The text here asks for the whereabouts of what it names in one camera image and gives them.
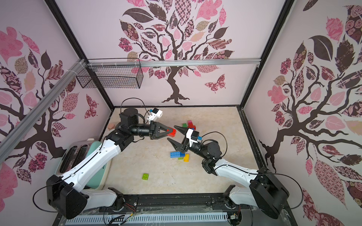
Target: pink wall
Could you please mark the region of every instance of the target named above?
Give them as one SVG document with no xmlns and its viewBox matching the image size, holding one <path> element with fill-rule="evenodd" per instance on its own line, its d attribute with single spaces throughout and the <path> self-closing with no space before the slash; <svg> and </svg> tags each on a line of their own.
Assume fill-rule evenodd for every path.
<svg viewBox="0 0 362 226">
<path fill-rule="evenodd" d="M 304 189 L 298 225 L 361 224 L 361 17 L 361 1 L 297 1 L 245 108 L 269 168 Z"/>
<path fill-rule="evenodd" d="M 0 6 L 3 140 L 78 57 L 43 1 L 16 0 Z M 82 89 L 76 80 L 68 85 L 0 166 L 2 225 L 53 222 L 56 214 L 36 209 L 33 193 L 54 174 L 71 143 L 99 138 L 109 114 L 97 89 Z M 46 203 L 45 190 L 35 200 L 41 208 L 53 210 Z M 18 217 L 19 211 L 24 217 Z"/>
</svg>

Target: black frame edge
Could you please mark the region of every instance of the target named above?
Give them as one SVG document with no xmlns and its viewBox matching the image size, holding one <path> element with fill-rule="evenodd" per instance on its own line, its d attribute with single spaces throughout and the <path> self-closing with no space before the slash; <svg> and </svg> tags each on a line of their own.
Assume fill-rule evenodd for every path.
<svg viewBox="0 0 362 226">
<path fill-rule="evenodd" d="M 292 7 L 294 3 L 294 0 L 286 0 L 284 2 L 284 5 L 282 7 L 282 10 L 280 11 L 280 14 L 278 16 L 278 19 L 277 19 L 277 22 L 275 23 L 275 26 L 270 34 L 270 37 L 268 39 L 268 42 L 266 43 L 266 46 L 263 50 L 263 53 L 261 54 L 261 61 L 260 61 L 260 64 L 259 66 L 256 68 L 256 70 L 254 71 L 254 74 L 252 76 L 252 78 L 250 79 L 250 82 L 249 82 L 249 85 L 247 87 L 247 90 L 243 96 L 243 99 L 240 103 L 240 107 L 241 108 L 244 108 L 247 101 L 248 101 L 248 98 L 251 94 L 251 92 L 253 91 L 253 88 L 254 88 L 254 85 L 256 83 L 256 81 L 258 80 L 258 77 L 260 75 L 260 72 L 261 70 L 263 69 L 265 63 L 266 63 L 266 60 L 270 54 L 270 51 L 272 50 L 272 47 L 274 46 L 275 44 L 275 41 L 280 33 L 280 30 L 282 29 L 283 25 L 284 25 L 284 22 L 285 20 L 287 19 L 288 17 L 288 14 L 290 12 L 290 9 Z"/>
<path fill-rule="evenodd" d="M 59 9 L 58 5 L 56 4 L 55 0 L 44 0 L 44 1 L 47 4 L 48 8 L 50 9 L 51 13 L 53 14 L 54 18 L 58 22 L 59 26 L 63 30 L 63 33 L 67 37 L 68 41 L 72 45 L 72 47 L 73 47 L 74 51 L 76 52 L 76 54 L 78 55 L 78 57 L 81 59 L 84 59 L 84 61 L 86 63 L 89 63 L 82 47 L 80 46 L 78 40 L 74 36 L 71 28 L 69 27 L 66 19 L 64 18 L 63 14 L 62 14 L 61 10 Z M 110 98 L 109 98 L 106 90 L 102 86 L 102 84 L 99 82 L 99 79 L 97 78 L 96 74 L 88 68 L 87 68 L 87 71 L 88 71 L 90 77 L 92 78 L 93 82 L 97 86 L 99 92 L 101 93 L 104 101 L 107 103 L 108 107 L 111 110 L 114 110 L 112 101 L 110 100 Z"/>
</svg>

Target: black cable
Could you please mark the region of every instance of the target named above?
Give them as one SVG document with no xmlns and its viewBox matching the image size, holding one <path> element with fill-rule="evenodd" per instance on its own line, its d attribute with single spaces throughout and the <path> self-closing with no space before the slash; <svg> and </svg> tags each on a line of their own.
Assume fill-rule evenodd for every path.
<svg viewBox="0 0 362 226">
<path fill-rule="evenodd" d="M 298 208 L 301 204 L 302 204 L 302 202 L 303 202 L 303 190 L 302 190 L 302 187 L 300 186 L 300 184 L 294 179 L 294 178 L 292 178 L 291 176 L 288 176 L 288 175 L 285 175 L 285 174 L 277 174 L 277 173 L 267 173 L 267 174 L 260 174 L 260 173 L 257 173 L 257 174 L 254 174 L 254 173 L 251 173 L 251 172 L 247 172 L 247 171 L 244 171 L 244 170 L 242 170 L 242 169 L 239 169 L 239 168 L 237 168 L 237 167 L 235 167 L 235 166 L 232 166 L 232 165 L 227 165 L 227 164 L 224 164 L 224 165 L 221 165 L 221 166 L 218 166 L 218 167 L 216 167 L 214 170 L 212 170 L 210 173 L 213 173 L 213 172 L 215 172 L 215 170 L 217 170 L 218 168 L 220 168 L 220 167 L 222 167 L 222 166 L 231 166 L 231 167 L 233 167 L 233 168 L 235 168 L 235 169 L 238 169 L 238 170 L 240 170 L 240 171 L 242 171 L 242 172 L 245 172 L 245 173 L 247 173 L 247 174 L 251 174 L 251 175 L 282 175 L 282 176 L 286 176 L 286 177 L 289 177 L 290 179 L 292 179 L 292 180 L 294 180 L 296 183 L 297 183 L 297 185 L 299 186 L 299 188 L 300 188 L 300 192 L 302 193 L 302 200 L 300 201 L 300 203 L 296 206 L 296 207 L 293 207 L 293 208 L 284 208 L 285 210 L 289 210 L 289 209 L 295 209 L 295 208 Z"/>
<path fill-rule="evenodd" d="M 225 155 L 226 152 L 227 152 L 227 140 L 226 140 L 225 136 L 224 136 L 222 133 L 218 132 L 218 131 L 213 131 L 213 132 L 210 132 L 210 133 L 219 133 L 219 134 L 221 134 L 221 136 L 224 137 L 225 143 L 226 143 L 226 150 L 225 150 L 225 153 L 224 153 L 222 156 L 220 156 L 221 158 L 224 157 L 224 155 Z"/>
</svg>

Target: blue lego brick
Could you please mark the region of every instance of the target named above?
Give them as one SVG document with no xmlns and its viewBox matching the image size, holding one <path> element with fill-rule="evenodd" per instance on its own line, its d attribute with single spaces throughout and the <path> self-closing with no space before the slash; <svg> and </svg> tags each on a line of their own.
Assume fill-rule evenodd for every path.
<svg viewBox="0 0 362 226">
<path fill-rule="evenodd" d="M 171 152 L 170 153 L 170 158 L 181 158 L 181 157 L 185 157 L 185 153 L 181 153 L 181 152 Z"/>
</svg>

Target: tree mural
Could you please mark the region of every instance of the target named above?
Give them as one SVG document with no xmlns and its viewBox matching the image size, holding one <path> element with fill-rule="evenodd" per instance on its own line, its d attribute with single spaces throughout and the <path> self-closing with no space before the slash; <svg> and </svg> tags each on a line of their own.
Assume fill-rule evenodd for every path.
<svg viewBox="0 0 362 226">
<path fill-rule="evenodd" d="M 274 155 L 278 153 L 281 142 L 291 137 L 290 145 L 296 145 L 297 155 L 304 154 L 302 151 L 305 150 L 307 173 L 312 174 L 314 164 L 319 182 L 330 194 L 346 205 L 345 184 L 353 200 L 362 208 L 362 176 L 350 167 L 359 164 L 362 157 L 346 153 L 348 149 L 341 151 L 333 146 L 344 143 L 362 149 L 360 143 L 348 136 L 351 133 L 362 135 L 362 121 L 355 119 L 362 116 L 362 102 L 350 101 L 362 95 L 361 67 L 351 67 L 354 61 L 353 65 L 362 65 L 362 49 L 355 57 L 353 48 L 353 44 L 358 49 L 362 47 L 362 7 L 349 5 L 345 8 L 348 11 L 345 26 L 338 18 L 327 18 L 326 29 L 330 39 L 323 35 L 310 37 L 313 51 L 307 51 L 302 42 L 292 58 L 293 62 L 290 58 L 282 62 L 281 75 L 268 91 L 271 101 L 276 104 L 271 111 L 275 112 L 275 122 L 280 127 L 272 146 L 260 143 L 266 150 L 267 163 L 270 159 L 276 171 Z M 337 48 L 333 48 L 332 42 L 336 41 Z M 342 163 L 345 166 L 330 166 L 321 160 L 323 157 L 330 164 Z M 305 206 L 304 211 L 310 219 Z"/>
<path fill-rule="evenodd" d="M 217 10 L 222 4 L 221 0 L 215 2 L 213 0 L 175 0 L 175 10 L 171 10 L 173 0 L 150 0 L 146 1 L 147 5 L 143 0 L 127 1 L 137 7 L 128 9 L 123 14 L 131 16 L 137 21 L 136 23 L 120 20 L 122 30 L 128 39 L 121 38 L 119 47 L 129 52 L 129 58 L 140 58 L 141 61 L 227 59 L 233 53 L 233 51 L 224 50 L 232 40 L 221 39 L 227 31 L 227 27 L 222 27 L 226 20 L 226 11 L 223 7 L 219 12 Z M 205 19 L 198 22 L 196 26 L 194 26 L 194 19 L 190 18 L 193 11 L 191 1 L 195 2 L 198 8 L 195 20 L 201 17 Z M 213 49 L 213 52 L 209 53 L 209 47 Z M 140 52 L 132 51 L 133 48 L 138 48 Z M 189 72 L 201 76 L 201 73 L 209 73 L 216 69 L 218 69 L 216 65 L 200 65 L 196 68 L 189 66 L 166 67 L 165 69 L 142 68 L 142 71 L 158 79 L 167 77 L 173 93 L 163 102 L 174 100 L 176 104 L 182 105 L 178 101 L 189 98 L 180 94 L 175 76 L 177 74 L 180 77 L 189 76 Z M 217 82 L 208 82 L 205 85 L 216 92 L 219 88 L 225 87 L 224 79 L 222 76 Z"/>
</svg>

